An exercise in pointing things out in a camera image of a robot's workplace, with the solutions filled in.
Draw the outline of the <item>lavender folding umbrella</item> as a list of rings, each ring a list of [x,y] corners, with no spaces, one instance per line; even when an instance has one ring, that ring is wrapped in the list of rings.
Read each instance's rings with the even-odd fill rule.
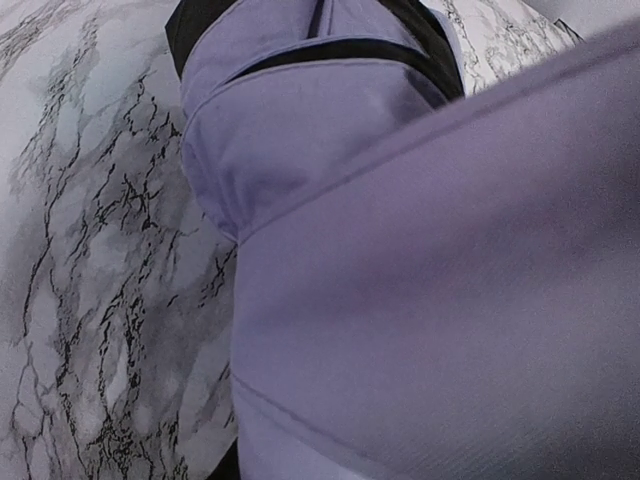
[[[639,23],[467,96],[419,1],[182,1],[237,248],[220,479],[639,475]]]

